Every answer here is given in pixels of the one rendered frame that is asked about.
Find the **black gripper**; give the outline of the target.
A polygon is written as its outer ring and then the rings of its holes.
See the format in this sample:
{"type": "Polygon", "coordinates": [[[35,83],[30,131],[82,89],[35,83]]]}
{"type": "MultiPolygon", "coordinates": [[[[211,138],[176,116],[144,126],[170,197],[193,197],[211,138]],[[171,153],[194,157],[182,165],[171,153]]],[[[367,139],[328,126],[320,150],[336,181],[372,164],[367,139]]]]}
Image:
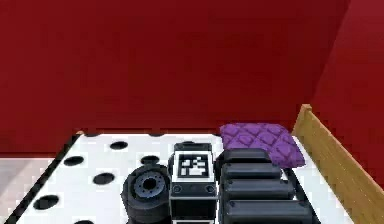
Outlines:
{"type": "Polygon", "coordinates": [[[121,199],[127,216],[138,224],[158,224],[170,217],[167,167],[147,164],[130,173],[121,199]]]}

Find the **white black-dotted wooden bed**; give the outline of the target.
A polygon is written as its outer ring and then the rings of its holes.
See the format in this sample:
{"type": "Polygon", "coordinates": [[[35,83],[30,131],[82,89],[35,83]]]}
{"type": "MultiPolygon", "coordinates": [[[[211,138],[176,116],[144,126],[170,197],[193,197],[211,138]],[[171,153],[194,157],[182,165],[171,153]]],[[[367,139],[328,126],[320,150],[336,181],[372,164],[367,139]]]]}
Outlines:
{"type": "MultiPolygon", "coordinates": [[[[288,130],[306,164],[294,172],[321,224],[384,224],[384,190],[312,113],[299,112],[288,130]]],[[[174,146],[209,143],[215,134],[78,134],[52,160],[38,166],[34,183],[0,224],[127,224],[121,199],[128,175],[152,156],[166,165],[174,146]]]]}

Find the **purple quilted pillow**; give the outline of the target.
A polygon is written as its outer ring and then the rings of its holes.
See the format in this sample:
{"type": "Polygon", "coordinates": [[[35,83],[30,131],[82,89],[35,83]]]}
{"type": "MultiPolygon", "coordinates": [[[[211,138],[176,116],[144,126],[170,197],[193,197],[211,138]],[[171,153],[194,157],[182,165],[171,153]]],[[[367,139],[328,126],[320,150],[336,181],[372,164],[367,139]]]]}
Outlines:
{"type": "Polygon", "coordinates": [[[297,168],[306,164],[300,148],[290,132],[274,123],[230,123],[219,128],[223,147],[258,148],[266,151],[271,161],[281,168],[297,168]]]}

